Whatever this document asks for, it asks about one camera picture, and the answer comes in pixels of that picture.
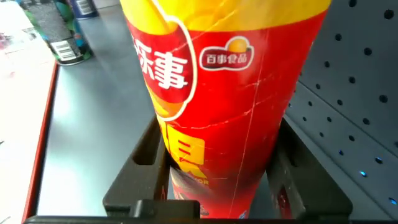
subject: blue light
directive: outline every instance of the blue light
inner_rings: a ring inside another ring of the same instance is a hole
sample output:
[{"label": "blue light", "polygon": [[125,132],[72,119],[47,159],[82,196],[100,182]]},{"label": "blue light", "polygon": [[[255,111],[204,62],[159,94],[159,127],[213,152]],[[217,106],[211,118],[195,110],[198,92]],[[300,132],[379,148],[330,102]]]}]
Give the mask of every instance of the blue light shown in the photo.
[{"label": "blue light", "polygon": [[359,172],[363,177],[367,177],[368,175],[364,171]]},{"label": "blue light", "polygon": [[394,200],[393,198],[389,198],[389,199],[390,199],[391,204],[397,205],[397,201],[396,200]]}]

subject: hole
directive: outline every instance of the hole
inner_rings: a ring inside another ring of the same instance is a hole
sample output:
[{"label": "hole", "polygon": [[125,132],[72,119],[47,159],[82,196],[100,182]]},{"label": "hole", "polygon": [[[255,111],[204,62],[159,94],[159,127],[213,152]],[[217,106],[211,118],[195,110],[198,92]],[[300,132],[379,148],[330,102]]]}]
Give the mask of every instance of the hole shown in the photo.
[{"label": "hole", "polygon": [[341,38],[342,38],[341,34],[336,34],[336,35],[335,35],[335,39],[336,39],[337,41],[341,41]]},{"label": "hole", "polygon": [[388,198],[393,205],[397,205],[397,201],[393,198]]},{"label": "hole", "polygon": [[388,10],[386,10],[384,12],[384,18],[391,19],[393,17],[394,17],[394,11],[393,10],[388,9]]},{"label": "hole", "polygon": [[349,5],[350,7],[356,6],[356,0],[349,0],[348,5]]},{"label": "hole", "polygon": [[370,49],[369,47],[366,47],[365,49],[363,49],[363,53],[367,56],[372,54],[372,49]]},{"label": "hole", "polygon": [[359,172],[363,177],[368,177],[368,175],[365,173],[365,171],[360,171]]},{"label": "hole", "polygon": [[354,78],[354,77],[349,77],[349,78],[348,78],[348,81],[349,81],[350,83],[354,84],[354,83],[355,83],[355,78]]},{"label": "hole", "polygon": [[388,97],[386,95],[380,95],[379,100],[381,103],[387,103]]},{"label": "hole", "polygon": [[374,158],[374,160],[378,163],[378,164],[382,164],[383,160],[380,157],[376,157]]},{"label": "hole", "polygon": [[371,124],[371,122],[370,122],[367,118],[364,118],[364,119],[362,120],[362,122],[363,122],[364,124],[366,124],[366,125]]}]

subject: red cylindrical can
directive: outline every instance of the red cylindrical can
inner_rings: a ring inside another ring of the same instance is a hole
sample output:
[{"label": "red cylindrical can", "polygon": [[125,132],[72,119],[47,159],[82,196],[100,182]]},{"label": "red cylindrical can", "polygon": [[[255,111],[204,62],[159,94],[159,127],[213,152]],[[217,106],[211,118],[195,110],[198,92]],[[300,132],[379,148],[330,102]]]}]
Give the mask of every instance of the red cylindrical can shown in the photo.
[{"label": "red cylindrical can", "polygon": [[247,218],[330,0],[121,0],[172,168],[203,218]]}]

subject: red label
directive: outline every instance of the red label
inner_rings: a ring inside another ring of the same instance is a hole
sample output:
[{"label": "red label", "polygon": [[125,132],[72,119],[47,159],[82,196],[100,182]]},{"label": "red label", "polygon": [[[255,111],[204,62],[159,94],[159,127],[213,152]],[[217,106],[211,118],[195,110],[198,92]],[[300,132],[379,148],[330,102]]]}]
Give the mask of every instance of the red label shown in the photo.
[{"label": "red label", "polygon": [[324,15],[236,32],[179,26],[151,35],[129,24],[165,145],[178,164],[174,194],[199,201],[203,217],[248,216]]}]

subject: white surface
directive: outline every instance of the white surface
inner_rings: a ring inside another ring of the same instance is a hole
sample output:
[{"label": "white surface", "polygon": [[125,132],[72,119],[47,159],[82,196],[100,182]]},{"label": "white surface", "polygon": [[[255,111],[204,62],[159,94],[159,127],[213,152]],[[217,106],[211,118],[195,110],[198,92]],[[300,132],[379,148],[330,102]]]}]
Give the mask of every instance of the white surface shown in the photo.
[{"label": "white surface", "polygon": [[[29,24],[16,3],[0,3],[0,32]],[[0,223],[21,223],[53,65],[41,39],[0,50]]]}]

